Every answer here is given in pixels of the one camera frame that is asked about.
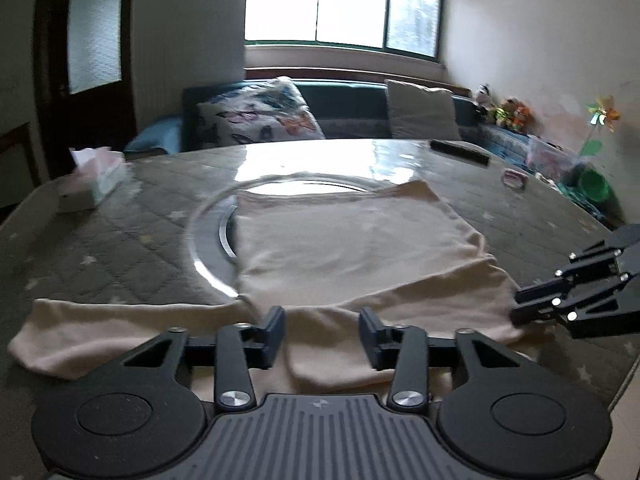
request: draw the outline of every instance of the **door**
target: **door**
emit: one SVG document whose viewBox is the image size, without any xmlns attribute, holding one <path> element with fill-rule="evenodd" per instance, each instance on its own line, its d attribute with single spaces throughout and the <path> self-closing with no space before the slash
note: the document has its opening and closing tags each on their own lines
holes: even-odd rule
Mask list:
<svg viewBox="0 0 640 480">
<path fill-rule="evenodd" d="M 131 0 L 36 0 L 33 65 L 40 133 L 52 178 L 69 148 L 122 150 L 136 135 Z"/>
</svg>

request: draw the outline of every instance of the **teal sofa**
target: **teal sofa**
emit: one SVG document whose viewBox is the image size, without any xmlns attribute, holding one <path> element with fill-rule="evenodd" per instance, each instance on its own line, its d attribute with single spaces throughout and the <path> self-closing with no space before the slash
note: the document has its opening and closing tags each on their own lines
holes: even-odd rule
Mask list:
<svg viewBox="0 0 640 480">
<path fill-rule="evenodd" d="M 142 155 L 189 152 L 215 146 L 216 139 L 208 139 L 198 132 L 198 103 L 257 82 L 260 81 L 184 89 L 182 114 L 158 119 L 140 132 L 124 151 L 128 155 Z M 326 79 L 294 79 L 293 82 L 328 139 L 391 137 L 384 84 Z M 462 138 L 476 142 L 478 108 L 468 98 L 454 95 L 453 100 Z"/>
</svg>

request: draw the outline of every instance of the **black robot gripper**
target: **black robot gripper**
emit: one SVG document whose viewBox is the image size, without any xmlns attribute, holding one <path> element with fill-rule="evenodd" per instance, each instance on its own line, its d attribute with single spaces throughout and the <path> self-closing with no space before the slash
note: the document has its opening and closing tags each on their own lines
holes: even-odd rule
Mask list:
<svg viewBox="0 0 640 480">
<path fill-rule="evenodd" d="M 640 332 L 640 224 L 569 255 L 548 282 L 522 288 L 511 322 L 556 320 L 573 338 Z"/>
<path fill-rule="evenodd" d="M 60 386 L 37 402 L 33 439 L 50 478 L 157 480 L 595 479 L 611 424 L 590 393 L 478 332 L 439 339 L 384 326 L 369 308 L 360 340 L 373 368 L 394 368 L 374 395 L 267 394 L 249 368 L 271 366 L 285 333 L 261 327 L 192 338 L 179 328 Z M 214 366 L 214 402 L 188 389 Z M 453 391 L 429 403 L 429 368 Z"/>
</svg>

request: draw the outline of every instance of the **metal screw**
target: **metal screw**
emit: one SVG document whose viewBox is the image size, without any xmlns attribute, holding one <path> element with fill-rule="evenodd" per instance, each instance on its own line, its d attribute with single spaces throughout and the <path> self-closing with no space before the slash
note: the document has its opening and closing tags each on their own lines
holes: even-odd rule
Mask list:
<svg viewBox="0 0 640 480">
<path fill-rule="evenodd" d="M 239 406 L 248 404 L 251 400 L 251 397 L 246 392 L 229 390 L 228 392 L 224 392 L 222 395 L 220 395 L 220 398 L 218 400 L 220 401 L 220 404 L 224 404 L 225 406 L 230 406 L 232 408 L 238 408 Z"/>
<path fill-rule="evenodd" d="M 424 402 L 424 397 L 413 390 L 405 390 L 394 395 L 394 402 L 399 406 L 418 406 Z"/>
</svg>

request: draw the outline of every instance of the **green bowl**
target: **green bowl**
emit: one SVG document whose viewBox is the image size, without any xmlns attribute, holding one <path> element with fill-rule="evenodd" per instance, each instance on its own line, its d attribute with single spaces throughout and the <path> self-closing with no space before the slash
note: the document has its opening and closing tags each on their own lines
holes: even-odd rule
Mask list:
<svg viewBox="0 0 640 480">
<path fill-rule="evenodd" d="M 594 204 L 606 202 L 610 188 L 604 177 L 595 170 L 586 169 L 578 179 L 578 188 Z"/>
</svg>

